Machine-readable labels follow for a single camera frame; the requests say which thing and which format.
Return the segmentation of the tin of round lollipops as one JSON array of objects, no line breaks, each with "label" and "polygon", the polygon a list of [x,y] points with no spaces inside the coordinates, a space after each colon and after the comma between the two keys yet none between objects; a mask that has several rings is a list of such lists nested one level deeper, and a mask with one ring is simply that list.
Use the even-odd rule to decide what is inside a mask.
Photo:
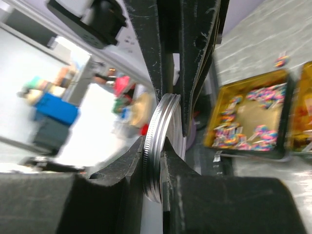
[{"label": "tin of round lollipops", "polygon": [[312,152],[312,63],[301,69],[293,95],[290,147],[295,152]]}]

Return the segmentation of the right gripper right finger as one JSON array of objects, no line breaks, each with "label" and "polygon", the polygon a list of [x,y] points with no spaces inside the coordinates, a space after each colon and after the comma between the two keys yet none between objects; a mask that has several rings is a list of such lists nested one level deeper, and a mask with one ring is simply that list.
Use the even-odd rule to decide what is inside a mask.
[{"label": "right gripper right finger", "polygon": [[276,178],[200,175],[168,140],[160,158],[165,234],[304,234],[293,196]]}]

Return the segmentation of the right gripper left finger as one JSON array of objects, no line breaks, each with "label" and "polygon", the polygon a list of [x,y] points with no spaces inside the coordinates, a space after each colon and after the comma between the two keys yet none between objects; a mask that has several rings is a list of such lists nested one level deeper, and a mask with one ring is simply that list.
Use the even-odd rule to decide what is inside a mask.
[{"label": "right gripper left finger", "polygon": [[139,137],[89,178],[72,173],[1,174],[1,233],[139,233],[144,140]]}]

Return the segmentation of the clear round lid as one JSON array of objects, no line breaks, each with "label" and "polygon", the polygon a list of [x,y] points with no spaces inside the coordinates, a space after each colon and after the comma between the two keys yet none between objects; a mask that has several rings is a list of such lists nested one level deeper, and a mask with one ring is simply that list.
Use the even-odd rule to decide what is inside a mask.
[{"label": "clear round lid", "polygon": [[165,139],[174,152],[185,158],[186,137],[182,134],[180,95],[165,94],[157,105],[143,146],[143,191],[150,201],[160,203],[160,158]]}]

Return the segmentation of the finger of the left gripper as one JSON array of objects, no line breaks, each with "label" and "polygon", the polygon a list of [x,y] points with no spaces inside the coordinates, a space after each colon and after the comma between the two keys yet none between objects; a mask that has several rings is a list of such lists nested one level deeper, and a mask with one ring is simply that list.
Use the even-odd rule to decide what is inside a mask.
[{"label": "finger of the left gripper", "polygon": [[195,99],[209,70],[216,39],[222,34],[227,0],[181,0],[179,93],[183,135],[188,135]]},{"label": "finger of the left gripper", "polygon": [[156,0],[126,0],[129,18],[136,33],[156,98],[163,96],[161,42]]}]

